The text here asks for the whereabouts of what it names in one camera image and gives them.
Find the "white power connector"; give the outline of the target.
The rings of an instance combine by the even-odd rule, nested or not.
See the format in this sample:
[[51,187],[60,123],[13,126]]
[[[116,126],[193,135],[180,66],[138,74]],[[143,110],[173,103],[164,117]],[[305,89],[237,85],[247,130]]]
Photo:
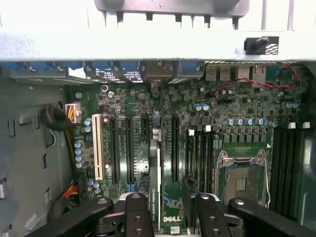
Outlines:
[[65,112],[71,123],[81,123],[82,110],[80,103],[65,104]]

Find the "metal locking lever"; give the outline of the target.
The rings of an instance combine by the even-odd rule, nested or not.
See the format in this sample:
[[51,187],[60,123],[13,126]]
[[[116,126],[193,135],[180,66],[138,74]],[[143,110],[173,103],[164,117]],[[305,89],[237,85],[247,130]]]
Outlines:
[[266,190],[267,190],[267,209],[270,208],[271,203],[271,194],[270,194],[270,188],[269,188],[269,172],[268,172],[268,159],[265,157],[264,159],[264,168],[265,168],[265,179],[266,179]]

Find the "green motherboard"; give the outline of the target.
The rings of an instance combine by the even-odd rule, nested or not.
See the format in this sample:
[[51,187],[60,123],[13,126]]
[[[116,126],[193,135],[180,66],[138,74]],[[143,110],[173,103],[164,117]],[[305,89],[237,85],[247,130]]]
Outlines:
[[[220,150],[248,152],[263,148],[268,157],[270,210],[298,220],[305,138],[313,76],[304,66],[286,63],[216,67],[209,64],[198,79],[168,79],[161,90],[161,221],[157,234],[190,234],[183,205],[182,179],[192,176],[201,193],[214,194],[214,165]],[[81,104],[81,123],[74,123],[74,159],[85,175],[71,194],[117,202],[140,192],[150,202],[150,135],[141,136],[141,118],[151,132],[151,86],[91,84],[72,86],[70,103]],[[103,117],[104,179],[95,179],[92,115]],[[179,181],[172,182],[171,125],[179,118]],[[120,182],[112,182],[110,120],[118,122]],[[134,182],[127,182],[125,119],[133,119]]]

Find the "CPU socket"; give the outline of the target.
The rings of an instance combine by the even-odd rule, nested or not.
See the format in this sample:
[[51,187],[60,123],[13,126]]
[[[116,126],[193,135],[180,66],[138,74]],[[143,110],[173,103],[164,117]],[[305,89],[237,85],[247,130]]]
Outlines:
[[266,207],[265,157],[263,148],[240,153],[220,150],[214,165],[214,194],[224,204],[233,198],[247,198]]

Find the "dark grey PC case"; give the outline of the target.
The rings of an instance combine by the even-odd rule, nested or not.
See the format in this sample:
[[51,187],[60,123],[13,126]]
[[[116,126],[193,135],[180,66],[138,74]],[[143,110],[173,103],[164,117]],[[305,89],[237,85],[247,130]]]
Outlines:
[[[139,73],[124,74],[121,61],[139,61]],[[0,30],[0,236],[49,237],[49,225],[92,199],[71,194],[85,180],[75,165],[74,123],[65,104],[81,85],[145,83],[145,64],[180,61],[216,67],[286,63],[307,68],[310,84],[298,220],[316,237],[316,31],[240,31],[187,28]],[[72,75],[67,63],[82,62]],[[111,61],[112,76],[95,75],[92,61]]]

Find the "short black expansion slot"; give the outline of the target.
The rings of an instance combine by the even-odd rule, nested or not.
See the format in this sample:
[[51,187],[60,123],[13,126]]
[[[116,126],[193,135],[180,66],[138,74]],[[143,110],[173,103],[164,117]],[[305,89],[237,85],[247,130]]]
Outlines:
[[141,118],[141,136],[147,137],[150,135],[150,125],[148,118]]

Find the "blue card retainer clip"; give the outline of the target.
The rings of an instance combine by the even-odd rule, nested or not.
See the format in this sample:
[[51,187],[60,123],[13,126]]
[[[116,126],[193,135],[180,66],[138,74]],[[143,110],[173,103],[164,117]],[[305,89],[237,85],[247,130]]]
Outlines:
[[112,76],[112,62],[111,61],[92,61],[92,66],[95,70],[95,75]]
[[84,74],[83,65],[80,61],[70,61],[67,63],[67,67],[69,68],[69,72],[72,75]]
[[204,71],[203,61],[183,60],[180,61],[178,75],[181,77],[202,77]]
[[120,66],[122,67],[124,74],[136,75],[139,73],[139,61],[137,60],[121,61]]

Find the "white expansion slot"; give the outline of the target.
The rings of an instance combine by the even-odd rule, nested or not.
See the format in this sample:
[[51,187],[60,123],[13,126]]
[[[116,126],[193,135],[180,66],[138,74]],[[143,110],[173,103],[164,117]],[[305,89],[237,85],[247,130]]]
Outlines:
[[103,117],[101,114],[92,115],[92,135],[94,148],[95,179],[104,179],[104,134]]

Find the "long black expansion slot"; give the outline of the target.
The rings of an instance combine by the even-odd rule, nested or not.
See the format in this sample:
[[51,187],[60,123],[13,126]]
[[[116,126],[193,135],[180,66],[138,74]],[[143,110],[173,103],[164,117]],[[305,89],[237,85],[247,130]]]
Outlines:
[[171,172],[172,182],[179,181],[179,118],[173,117],[171,125]]
[[111,136],[111,156],[112,156],[112,182],[119,184],[120,182],[120,146],[119,146],[119,129],[116,118],[110,120],[110,136]]
[[134,178],[134,136],[133,119],[125,119],[125,147],[126,147],[126,174],[127,182],[133,183]]

